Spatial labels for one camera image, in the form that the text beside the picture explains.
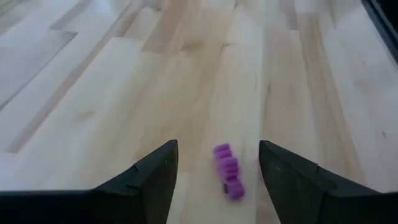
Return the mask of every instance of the wooden floor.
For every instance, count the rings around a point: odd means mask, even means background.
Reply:
[[[278,223],[274,141],[398,190],[398,68],[360,0],[1,0],[0,189],[96,187],[169,139],[169,223]],[[223,195],[229,142],[246,196]]]

